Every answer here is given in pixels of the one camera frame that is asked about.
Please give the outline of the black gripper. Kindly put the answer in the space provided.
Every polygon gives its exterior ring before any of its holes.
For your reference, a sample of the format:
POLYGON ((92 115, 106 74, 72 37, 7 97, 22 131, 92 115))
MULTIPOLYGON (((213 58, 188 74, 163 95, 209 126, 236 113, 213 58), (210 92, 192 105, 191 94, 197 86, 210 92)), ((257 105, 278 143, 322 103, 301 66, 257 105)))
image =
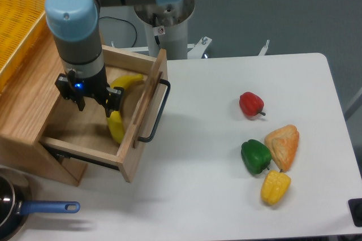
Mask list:
POLYGON ((105 114, 109 118, 111 113, 119 111, 124 95, 123 87, 109 87, 105 65, 94 76, 88 78, 77 77, 75 71, 59 74, 55 86, 65 100, 77 104, 79 111, 85 108, 84 97, 90 97, 97 102, 106 102, 105 114))

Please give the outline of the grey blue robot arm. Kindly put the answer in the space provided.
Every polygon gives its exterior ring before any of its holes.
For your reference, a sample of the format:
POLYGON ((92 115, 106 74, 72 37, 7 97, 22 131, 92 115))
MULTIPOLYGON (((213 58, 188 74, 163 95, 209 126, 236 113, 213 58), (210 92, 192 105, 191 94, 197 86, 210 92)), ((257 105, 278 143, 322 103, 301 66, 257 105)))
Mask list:
POLYGON ((55 81, 61 96, 79 110, 86 97, 104 107, 106 116, 118 111, 123 88, 107 82, 99 19, 101 7, 165 5, 180 0, 46 0, 45 14, 64 73, 55 81))

